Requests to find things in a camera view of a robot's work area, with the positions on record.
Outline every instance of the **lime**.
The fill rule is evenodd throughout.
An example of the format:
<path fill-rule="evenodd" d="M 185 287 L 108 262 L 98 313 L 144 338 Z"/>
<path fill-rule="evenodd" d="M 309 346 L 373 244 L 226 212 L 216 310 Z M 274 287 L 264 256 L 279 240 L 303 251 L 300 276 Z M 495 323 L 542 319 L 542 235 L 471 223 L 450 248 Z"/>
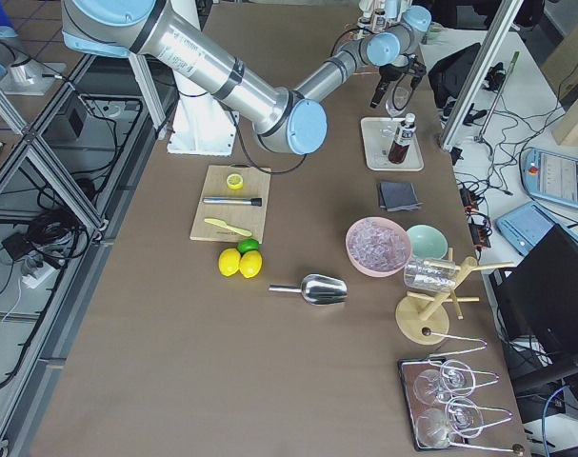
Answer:
<path fill-rule="evenodd" d="M 259 242 L 254 238 L 247 238 L 246 240 L 242 240 L 240 243 L 238 243 L 237 248 L 241 254 L 244 254 L 250 250 L 258 250 Z"/>
<path fill-rule="evenodd" d="M 245 278 L 252 278 L 259 274 L 263 265 L 263 257 L 258 250 L 250 250 L 240 259 L 240 272 Z"/>
<path fill-rule="evenodd" d="M 240 252 L 236 248 L 227 248 L 219 255 L 219 271 L 223 276 L 231 276 L 240 268 Z"/>
<path fill-rule="evenodd" d="M 228 188 L 231 190 L 238 190 L 244 186 L 244 180 L 242 179 L 242 175 L 238 173 L 232 173 L 228 176 L 227 179 Z"/>

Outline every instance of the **wooden base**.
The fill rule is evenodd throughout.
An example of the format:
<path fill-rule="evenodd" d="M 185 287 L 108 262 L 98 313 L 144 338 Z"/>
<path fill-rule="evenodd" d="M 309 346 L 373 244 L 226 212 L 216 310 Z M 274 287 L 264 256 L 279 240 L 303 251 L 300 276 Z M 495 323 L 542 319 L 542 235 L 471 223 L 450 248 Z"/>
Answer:
<path fill-rule="evenodd" d="M 429 303 L 419 298 L 405 297 L 396 307 L 396 323 L 399 329 L 411 341 L 420 345 L 436 345 L 443 341 L 442 336 L 424 336 L 422 328 L 428 327 L 434 333 L 447 334 L 449 331 L 449 317 L 443 307 L 439 307 L 429 319 L 421 321 L 418 313 Z"/>

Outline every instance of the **napkin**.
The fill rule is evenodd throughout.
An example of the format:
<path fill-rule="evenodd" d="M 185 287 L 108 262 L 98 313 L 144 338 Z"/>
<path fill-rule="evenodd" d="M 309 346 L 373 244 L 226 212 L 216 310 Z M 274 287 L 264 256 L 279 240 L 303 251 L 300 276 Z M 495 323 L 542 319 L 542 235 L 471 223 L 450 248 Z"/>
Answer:
<path fill-rule="evenodd" d="M 415 196 L 412 183 L 382 181 L 377 189 L 380 208 L 386 211 L 414 211 L 422 205 Z"/>

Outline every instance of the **tray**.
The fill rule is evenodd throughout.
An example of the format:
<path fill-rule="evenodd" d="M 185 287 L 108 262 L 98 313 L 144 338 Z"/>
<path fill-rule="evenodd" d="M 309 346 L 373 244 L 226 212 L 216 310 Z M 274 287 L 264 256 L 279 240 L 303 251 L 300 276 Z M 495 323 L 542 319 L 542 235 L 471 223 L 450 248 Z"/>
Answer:
<path fill-rule="evenodd" d="M 240 173 L 244 178 L 244 186 L 241 189 L 231 190 L 228 188 L 226 180 L 228 175 L 232 173 Z M 232 226 L 250 230 L 252 238 L 263 243 L 263 230 L 268 210 L 269 180 L 268 174 L 251 167 L 210 165 L 202 187 L 197 211 L 195 211 L 189 238 L 197 241 L 230 243 L 237 243 L 244 239 L 242 235 L 204 222 L 205 217 L 215 217 Z M 204 197 L 261 197 L 263 204 L 261 207 L 206 205 L 202 203 Z"/>
<path fill-rule="evenodd" d="M 433 359 L 438 362 L 445 362 L 445 359 Z M 415 378 L 424 371 L 425 369 L 436 369 L 435 366 L 429 363 L 429 360 L 399 360 L 399 376 L 401 377 L 401 384 L 403 385 L 403 394 L 405 396 L 405 403 L 407 406 L 409 425 L 411 427 L 411 437 L 413 439 L 413 445 L 417 451 L 431 451 L 431 450 L 446 450 L 455 449 L 455 447 L 449 446 L 443 449 L 425 447 L 422 445 L 415 436 L 415 421 L 424 411 L 430 408 L 436 408 L 445 410 L 445 405 L 426 405 L 415 398 L 413 393 L 413 383 Z M 468 443 L 468 440 L 460 436 L 454 438 L 456 443 Z"/>
<path fill-rule="evenodd" d="M 374 171 L 419 171 L 424 168 L 417 135 L 413 136 L 405 162 L 392 164 L 388 160 L 388 151 L 392 144 L 394 132 L 402 120 L 403 118 L 390 119 L 389 117 L 364 117 L 361 119 L 361 133 L 367 167 Z"/>

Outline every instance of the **pink bowl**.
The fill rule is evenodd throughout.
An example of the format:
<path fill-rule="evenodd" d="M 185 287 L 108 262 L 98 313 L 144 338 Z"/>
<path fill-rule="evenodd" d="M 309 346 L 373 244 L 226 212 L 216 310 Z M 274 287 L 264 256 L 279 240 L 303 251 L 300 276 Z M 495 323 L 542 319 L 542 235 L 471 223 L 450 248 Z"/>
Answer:
<path fill-rule="evenodd" d="M 384 278 L 400 271 L 411 256 L 407 232 L 384 217 L 356 221 L 346 233 L 348 258 L 361 273 Z"/>

